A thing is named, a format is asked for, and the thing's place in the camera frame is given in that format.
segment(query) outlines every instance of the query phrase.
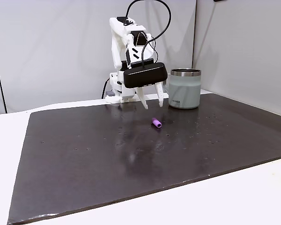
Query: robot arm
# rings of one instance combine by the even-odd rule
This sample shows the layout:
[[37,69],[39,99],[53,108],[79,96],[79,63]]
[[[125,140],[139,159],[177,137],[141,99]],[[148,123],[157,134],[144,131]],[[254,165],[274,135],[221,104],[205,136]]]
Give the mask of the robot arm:
[[[124,18],[117,17],[110,19],[111,33],[112,33],[112,45],[111,52],[114,62],[114,67],[116,68],[117,75],[111,75],[111,86],[116,95],[119,95],[123,100],[132,98],[134,93],[136,93],[143,103],[144,107],[147,109],[147,103],[143,93],[143,85],[127,88],[123,83],[123,67],[126,66],[126,69],[131,69],[135,66],[139,66],[141,62],[141,53],[144,45],[148,40],[152,39],[151,34],[146,33],[146,29],[143,26],[139,26],[135,23],[134,20],[128,18],[127,23],[130,23],[128,26],[124,26]],[[126,61],[121,60],[121,52],[125,51]],[[152,57],[154,49],[151,45],[147,45],[144,49],[143,59],[146,62],[153,63],[152,60],[148,60]],[[163,90],[162,82],[151,83],[155,85],[155,89],[159,98],[160,107],[163,105]]]

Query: cup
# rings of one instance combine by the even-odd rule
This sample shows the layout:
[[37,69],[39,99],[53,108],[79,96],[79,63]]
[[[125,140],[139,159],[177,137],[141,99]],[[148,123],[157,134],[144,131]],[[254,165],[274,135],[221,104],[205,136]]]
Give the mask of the cup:
[[169,105],[178,109],[193,109],[200,104],[201,70],[172,69],[163,89],[169,95]]

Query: dark tabletop mat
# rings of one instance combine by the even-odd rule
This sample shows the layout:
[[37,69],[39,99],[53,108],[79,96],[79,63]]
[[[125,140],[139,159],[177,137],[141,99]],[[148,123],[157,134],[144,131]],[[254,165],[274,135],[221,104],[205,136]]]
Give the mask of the dark tabletop mat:
[[193,110],[147,103],[148,110],[135,102],[31,114],[8,223],[89,210],[281,158],[279,115],[215,94],[202,95]]

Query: small purple object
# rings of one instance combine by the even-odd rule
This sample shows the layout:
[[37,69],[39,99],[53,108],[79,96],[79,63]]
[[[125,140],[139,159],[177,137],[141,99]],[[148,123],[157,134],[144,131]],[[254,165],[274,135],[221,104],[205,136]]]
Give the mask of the small purple object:
[[152,118],[152,123],[155,125],[155,127],[161,128],[161,122],[159,122],[155,117]]

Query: white table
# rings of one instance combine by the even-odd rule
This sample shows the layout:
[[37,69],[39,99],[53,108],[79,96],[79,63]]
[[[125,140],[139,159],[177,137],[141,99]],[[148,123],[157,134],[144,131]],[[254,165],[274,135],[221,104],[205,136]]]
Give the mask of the white table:
[[[148,95],[156,99],[157,95]],[[0,225],[5,225],[31,112],[104,105],[104,100],[61,103],[0,115]],[[279,224],[281,159],[117,204],[36,225]]]

